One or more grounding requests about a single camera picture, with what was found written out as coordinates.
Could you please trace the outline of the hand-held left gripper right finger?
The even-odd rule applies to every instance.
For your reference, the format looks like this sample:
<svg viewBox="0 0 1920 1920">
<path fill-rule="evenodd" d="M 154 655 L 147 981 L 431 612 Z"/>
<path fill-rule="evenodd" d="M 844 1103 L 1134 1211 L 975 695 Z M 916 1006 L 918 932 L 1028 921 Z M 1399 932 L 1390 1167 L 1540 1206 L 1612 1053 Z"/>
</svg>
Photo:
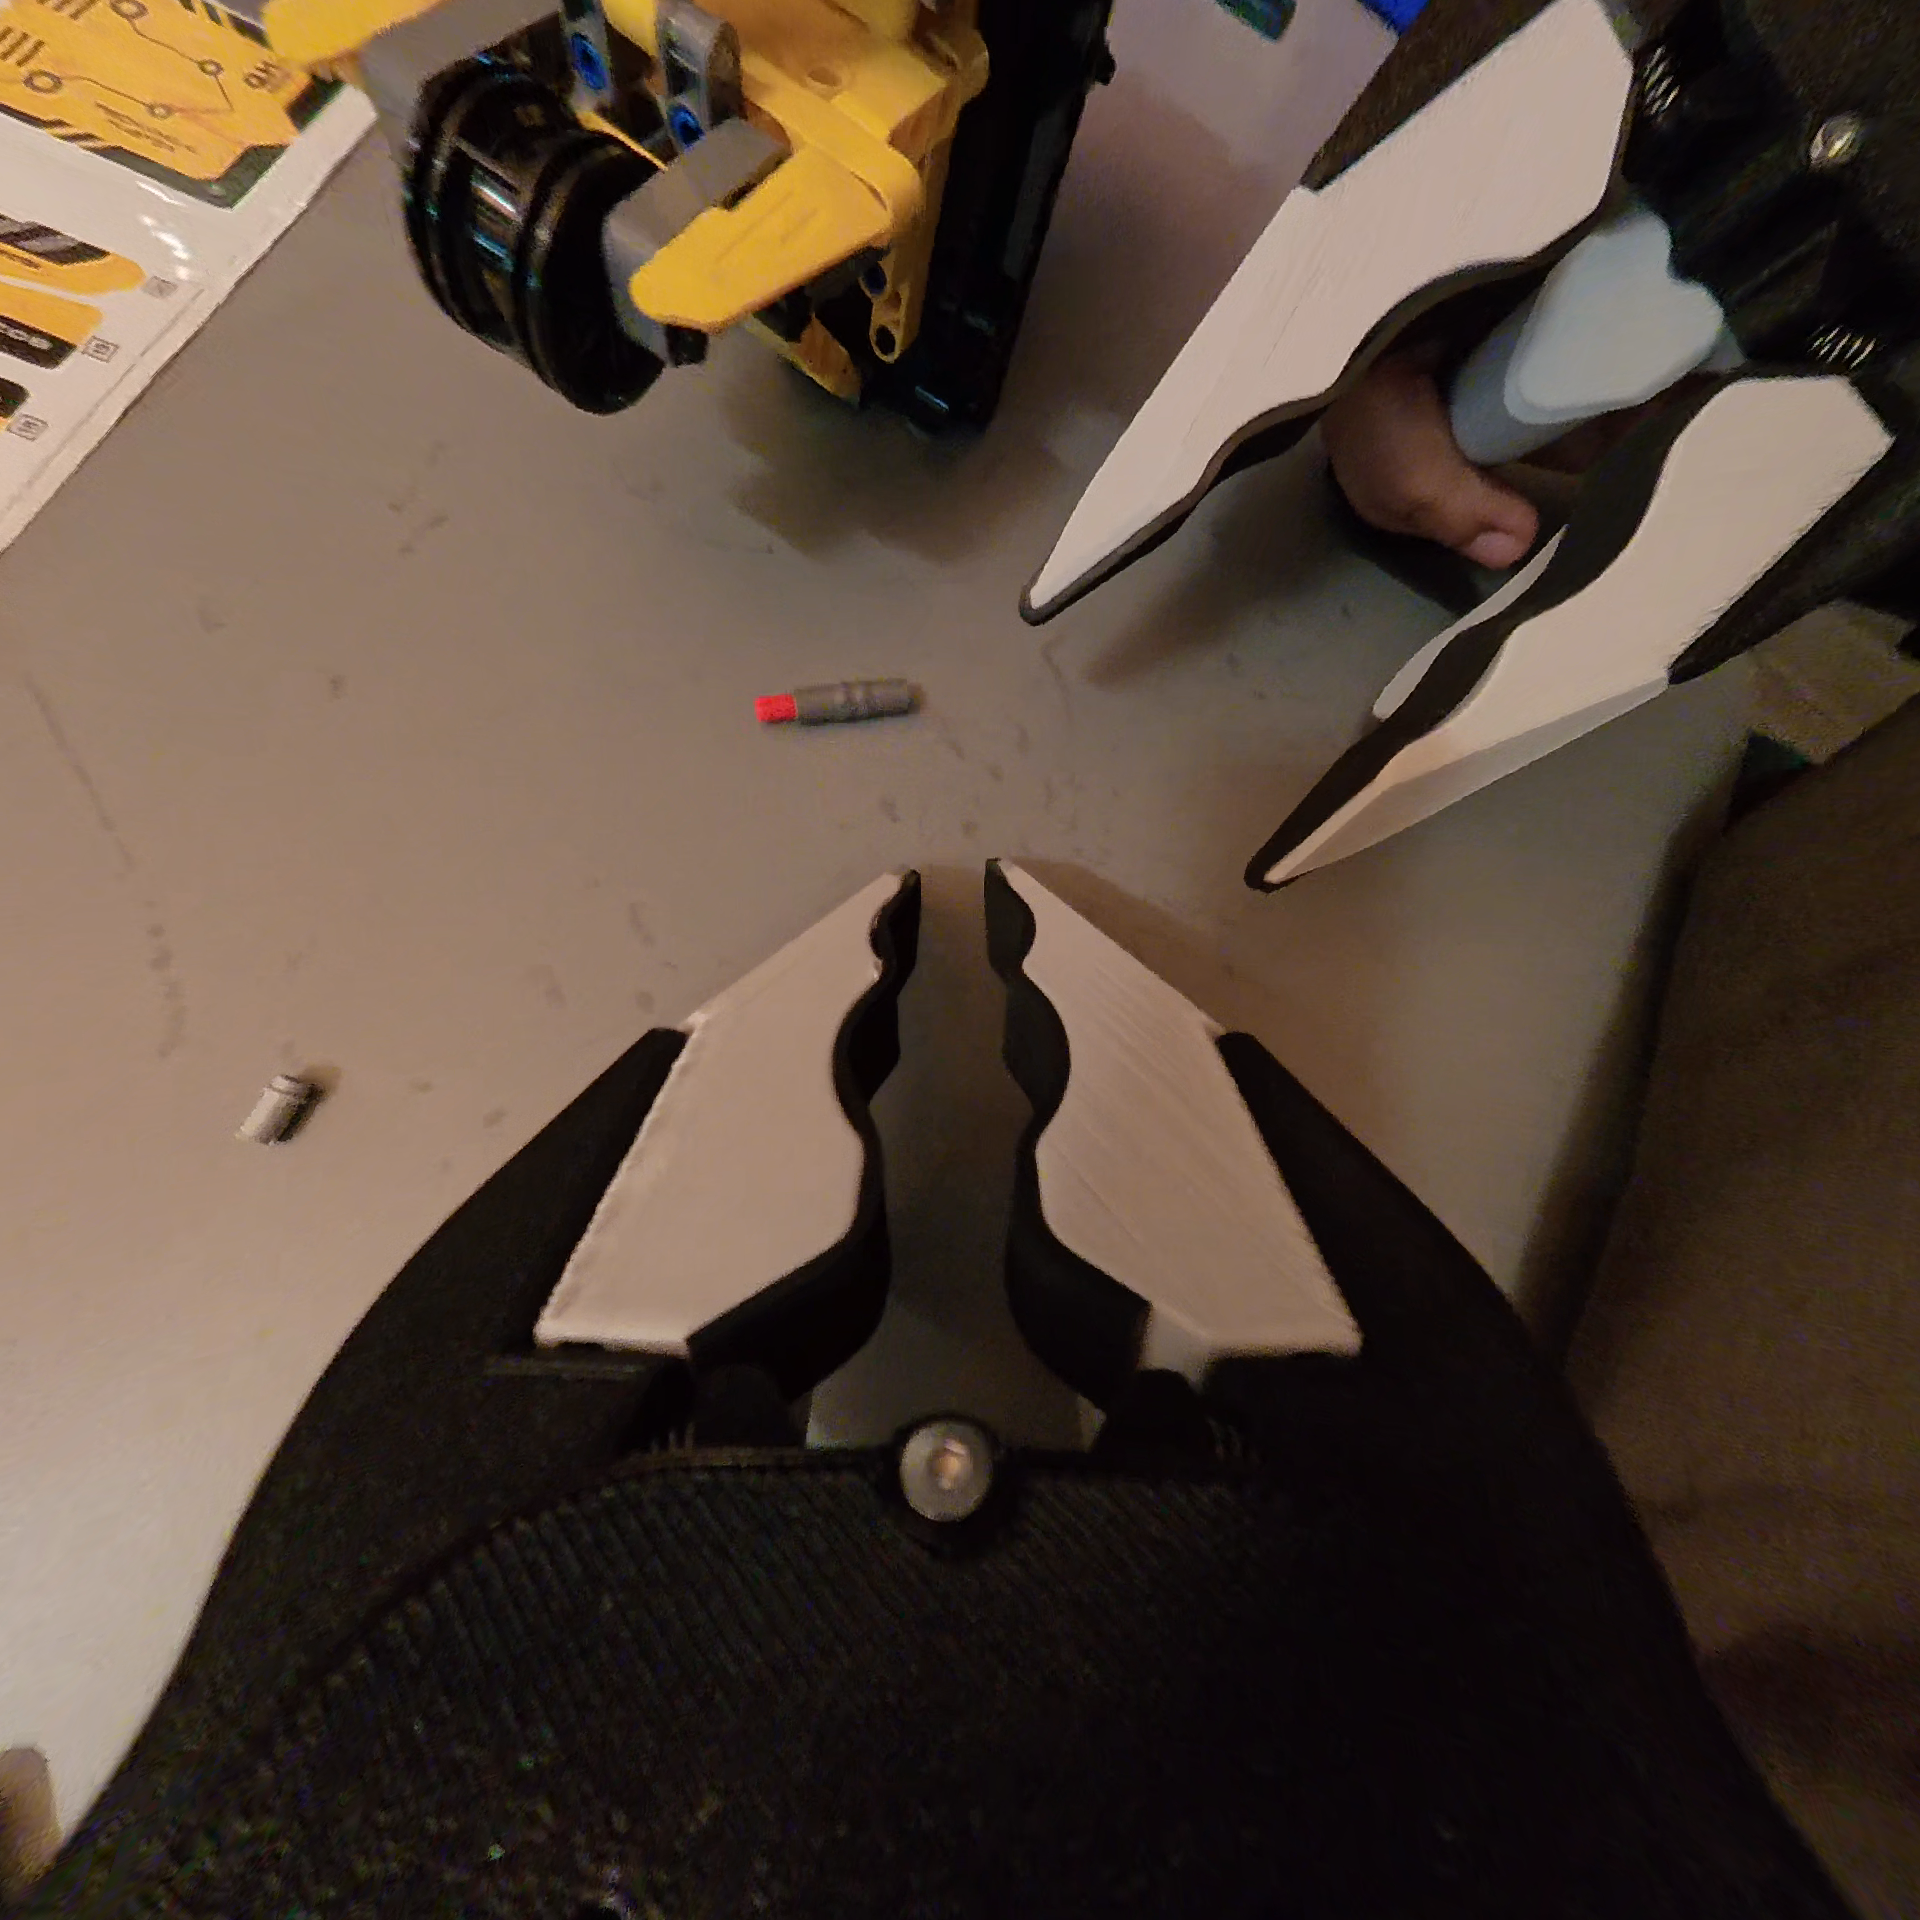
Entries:
<svg viewBox="0 0 1920 1920">
<path fill-rule="evenodd" d="M 1234 1077 L 1244 1041 L 1030 871 L 983 875 L 1026 1099 L 1006 1292 L 1026 1343 L 1115 1411 L 1140 1375 L 1360 1353 L 1360 1328 Z"/>
</svg>

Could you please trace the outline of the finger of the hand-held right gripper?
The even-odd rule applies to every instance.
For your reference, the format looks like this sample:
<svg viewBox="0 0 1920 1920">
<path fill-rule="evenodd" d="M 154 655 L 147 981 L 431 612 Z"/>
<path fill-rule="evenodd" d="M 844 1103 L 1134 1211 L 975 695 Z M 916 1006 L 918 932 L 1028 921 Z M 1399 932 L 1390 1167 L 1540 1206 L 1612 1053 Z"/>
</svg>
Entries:
<svg viewBox="0 0 1920 1920">
<path fill-rule="evenodd" d="M 1131 567 L 1422 312 L 1573 240 L 1608 193 L 1632 87 L 1608 6 L 1555 1 L 1323 188 L 1288 191 L 1090 477 L 1021 617 Z"/>
<path fill-rule="evenodd" d="M 1247 887 L 1375 847 L 1659 700 L 1893 445 L 1842 374 L 1733 374 L 1636 430 L 1542 553 L 1383 687 L 1253 855 Z"/>
</svg>

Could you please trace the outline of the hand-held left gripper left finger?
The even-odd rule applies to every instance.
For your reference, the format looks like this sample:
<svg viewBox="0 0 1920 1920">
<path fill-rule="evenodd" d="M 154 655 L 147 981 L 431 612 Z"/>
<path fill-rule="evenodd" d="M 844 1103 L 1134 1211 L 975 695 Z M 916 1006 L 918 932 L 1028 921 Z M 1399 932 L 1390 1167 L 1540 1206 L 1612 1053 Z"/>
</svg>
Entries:
<svg viewBox="0 0 1920 1920">
<path fill-rule="evenodd" d="M 918 929 L 918 873 L 885 871 L 667 1031 L 536 1353 L 752 1366 L 799 1400 L 869 1341 L 891 1278 L 872 1096 Z"/>
</svg>

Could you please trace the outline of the person's right hand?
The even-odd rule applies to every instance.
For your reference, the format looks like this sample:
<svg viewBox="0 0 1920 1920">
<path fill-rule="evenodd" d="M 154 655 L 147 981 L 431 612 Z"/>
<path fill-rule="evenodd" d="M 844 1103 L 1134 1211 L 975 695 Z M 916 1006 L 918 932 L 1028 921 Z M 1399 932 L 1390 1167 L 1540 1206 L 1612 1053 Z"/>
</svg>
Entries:
<svg viewBox="0 0 1920 1920">
<path fill-rule="evenodd" d="M 1320 416 L 1334 484 L 1374 531 L 1434 544 L 1482 569 L 1530 555 L 1540 513 L 1456 444 L 1435 379 L 1437 347 L 1400 347 L 1366 367 Z"/>
</svg>

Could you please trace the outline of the yellow toy vehicle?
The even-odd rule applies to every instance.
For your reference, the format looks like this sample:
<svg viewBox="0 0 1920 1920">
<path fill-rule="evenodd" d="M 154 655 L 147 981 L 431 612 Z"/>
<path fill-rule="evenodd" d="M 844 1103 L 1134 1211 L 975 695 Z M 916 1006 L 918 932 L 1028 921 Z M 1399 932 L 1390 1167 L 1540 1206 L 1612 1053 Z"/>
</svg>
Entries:
<svg viewBox="0 0 1920 1920">
<path fill-rule="evenodd" d="M 275 1 L 438 310 L 589 416 L 733 331 L 931 430 L 999 403 L 1104 1 Z"/>
</svg>

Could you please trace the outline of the sticker sheet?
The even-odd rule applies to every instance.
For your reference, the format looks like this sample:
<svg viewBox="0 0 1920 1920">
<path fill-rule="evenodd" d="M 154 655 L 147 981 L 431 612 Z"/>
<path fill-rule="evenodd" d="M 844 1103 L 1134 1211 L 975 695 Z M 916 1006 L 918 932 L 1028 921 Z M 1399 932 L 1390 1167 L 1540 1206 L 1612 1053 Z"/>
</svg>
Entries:
<svg viewBox="0 0 1920 1920">
<path fill-rule="evenodd" d="M 2 544 L 374 123 L 263 5 L 2 5 Z"/>
</svg>

